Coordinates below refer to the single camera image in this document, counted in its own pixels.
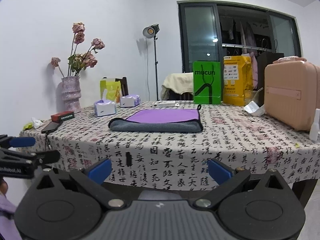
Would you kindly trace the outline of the purple and grey towel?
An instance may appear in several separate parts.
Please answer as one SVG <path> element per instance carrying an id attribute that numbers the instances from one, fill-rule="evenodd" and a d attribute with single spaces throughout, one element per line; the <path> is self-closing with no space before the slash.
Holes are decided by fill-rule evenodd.
<path id="1" fill-rule="evenodd" d="M 117 132 L 200 133 L 201 105 L 196 109 L 143 109 L 127 118 L 113 118 L 108 127 Z"/>

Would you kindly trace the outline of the black smartphone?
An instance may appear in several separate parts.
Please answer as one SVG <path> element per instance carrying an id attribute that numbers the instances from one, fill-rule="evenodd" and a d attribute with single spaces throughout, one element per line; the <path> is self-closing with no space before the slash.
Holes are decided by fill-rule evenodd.
<path id="1" fill-rule="evenodd" d="M 55 132 L 61 126 L 61 122 L 50 122 L 42 130 L 42 134 L 49 134 Z"/>

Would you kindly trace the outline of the calligraphy print tablecloth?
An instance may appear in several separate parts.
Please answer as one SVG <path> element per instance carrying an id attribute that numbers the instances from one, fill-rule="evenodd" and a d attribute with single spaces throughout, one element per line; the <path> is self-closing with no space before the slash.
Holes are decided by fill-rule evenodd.
<path id="1" fill-rule="evenodd" d="M 40 128 L 20 133 L 36 140 L 32 151 L 49 147 L 61 154 L 56 168 L 86 168 L 103 158 L 112 160 L 109 183 L 161 190 L 210 190 L 208 160 L 215 158 L 252 173 L 270 168 L 290 184 L 319 178 L 319 142 L 268 116 L 252 116 L 241 107 L 204 105 L 203 131 L 185 133 L 115 132 L 110 116 L 96 117 L 86 107 L 55 132 Z"/>

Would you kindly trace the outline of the near white purple tissue pack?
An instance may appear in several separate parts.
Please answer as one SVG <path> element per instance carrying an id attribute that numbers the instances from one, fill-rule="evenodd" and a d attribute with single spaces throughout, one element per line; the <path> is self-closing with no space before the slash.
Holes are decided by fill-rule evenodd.
<path id="1" fill-rule="evenodd" d="M 116 103 L 108 100 L 106 96 L 107 89 L 104 89 L 102 99 L 94 103 L 94 111 L 97 117 L 116 114 Z"/>

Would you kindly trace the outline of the crumpled white paper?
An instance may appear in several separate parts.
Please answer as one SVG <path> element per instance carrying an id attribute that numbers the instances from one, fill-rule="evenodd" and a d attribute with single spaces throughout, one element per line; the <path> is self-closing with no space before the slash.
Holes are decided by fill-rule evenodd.
<path id="1" fill-rule="evenodd" d="M 251 101 L 244 107 L 244 111 L 252 116 L 262 116 L 265 114 L 265 106 L 260 107 L 255 101 Z"/>

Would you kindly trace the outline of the far white purple tissue pack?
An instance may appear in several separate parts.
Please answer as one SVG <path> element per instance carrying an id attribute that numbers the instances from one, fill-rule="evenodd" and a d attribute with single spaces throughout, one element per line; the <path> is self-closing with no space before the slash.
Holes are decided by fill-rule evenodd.
<path id="1" fill-rule="evenodd" d="M 140 104 L 140 96 L 139 95 L 126 95 L 120 98 L 120 106 L 121 108 L 131 108 L 136 107 Z"/>

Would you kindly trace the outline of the yellow-green paper bag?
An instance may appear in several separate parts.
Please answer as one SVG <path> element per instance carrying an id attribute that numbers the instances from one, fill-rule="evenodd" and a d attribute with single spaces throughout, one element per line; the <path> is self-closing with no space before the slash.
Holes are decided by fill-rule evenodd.
<path id="1" fill-rule="evenodd" d="M 100 98 L 120 103 L 121 82 L 115 79 L 102 78 L 100 80 Z"/>

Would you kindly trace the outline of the green mucun paper bag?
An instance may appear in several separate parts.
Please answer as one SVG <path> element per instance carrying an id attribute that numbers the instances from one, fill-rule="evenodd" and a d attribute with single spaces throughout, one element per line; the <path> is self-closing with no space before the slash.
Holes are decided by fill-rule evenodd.
<path id="1" fill-rule="evenodd" d="M 215 61 L 193 62 L 194 103 L 219 105 L 222 101 L 221 63 Z"/>

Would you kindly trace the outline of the dark wooden chair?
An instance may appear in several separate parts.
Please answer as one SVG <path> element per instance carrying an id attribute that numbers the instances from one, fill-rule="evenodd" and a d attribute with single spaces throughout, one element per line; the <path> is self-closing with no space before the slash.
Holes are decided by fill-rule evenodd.
<path id="1" fill-rule="evenodd" d="M 107 82 L 107 81 L 108 82 L 118 82 L 119 81 L 120 84 L 121 84 L 121 94 L 122 94 L 122 96 L 129 95 L 129 89 L 128 89 L 127 78 L 126 77 L 122 77 L 121 79 L 103 77 L 100 80 L 100 94 L 101 95 L 103 95 L 105 82 Z"/>

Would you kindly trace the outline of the yellow printed paper bag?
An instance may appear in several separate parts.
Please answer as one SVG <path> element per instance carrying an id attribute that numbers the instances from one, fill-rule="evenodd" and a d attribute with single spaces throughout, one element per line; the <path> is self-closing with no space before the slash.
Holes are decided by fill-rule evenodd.
<path id="1" fill-rule="evenodd" d="M 249 55 L 223 58 L 223 102 L 243 107 L 253 98 L 253 70 Z"/>

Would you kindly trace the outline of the cream cloth over chair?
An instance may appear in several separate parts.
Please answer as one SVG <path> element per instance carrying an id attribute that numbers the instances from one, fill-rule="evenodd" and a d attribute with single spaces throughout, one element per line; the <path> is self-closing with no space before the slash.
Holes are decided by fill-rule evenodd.
<path id="1" fill-rule="evenodd" d="M 189 93 L 193 95 L 194 79 L 193 73 L 169 74 L 161 85 L 161 100 L 169 100 L 169 91 L 182 95 Z"/>

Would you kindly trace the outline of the white plastic bottle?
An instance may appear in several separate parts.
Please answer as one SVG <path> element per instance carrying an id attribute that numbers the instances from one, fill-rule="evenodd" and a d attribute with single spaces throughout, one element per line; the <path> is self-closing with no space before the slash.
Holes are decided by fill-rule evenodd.
<path id="1" fill-rule="evenodd" d="M 311 125 L 310 128 L 310 132 L 309 132 L 309 139 L 311 141 L 316 142 L 318 139 L 318 134 L 319 134 L 319 117 L 320 117 L 320 109 L 317 108 L 315 110 L 315 116 L 313 119 L 313 123 Z"/>

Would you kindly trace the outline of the pink hard-shell suitcase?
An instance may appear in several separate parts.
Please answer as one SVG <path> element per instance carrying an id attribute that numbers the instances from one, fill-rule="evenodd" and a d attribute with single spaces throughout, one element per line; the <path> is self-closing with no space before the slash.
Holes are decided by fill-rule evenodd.
<path id="1" fill-rule="evenodd" d="M 297 131 L 309 131 L 319 108 L 319 66 L 302 60 L 273 63 L 264 77 L 265 112 Z"/>

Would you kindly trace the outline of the clothes rack with garments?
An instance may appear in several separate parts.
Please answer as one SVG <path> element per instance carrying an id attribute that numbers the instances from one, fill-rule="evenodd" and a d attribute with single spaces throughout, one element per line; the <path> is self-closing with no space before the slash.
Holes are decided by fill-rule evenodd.
<path id="1" fill-rule="evenodd" d="M 258 56 L 272 49 L 271 31 L 266 18 L 220 17 L 220 29 L 226 56 L 249 55 L 253 70 L 253 89 L 258 87 Z"/>

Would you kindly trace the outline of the dark framed sliding window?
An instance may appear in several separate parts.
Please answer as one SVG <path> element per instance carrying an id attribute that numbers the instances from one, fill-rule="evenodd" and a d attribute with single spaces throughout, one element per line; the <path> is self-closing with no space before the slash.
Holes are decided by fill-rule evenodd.
<path id="1" fill-rule="evenodd" d="M 302 54 L 296 20 L 272 10 L 227 2 L 178 4 L 182 70 L 195 61 L 222 62 L 224 56 L 253 52 Z"/>

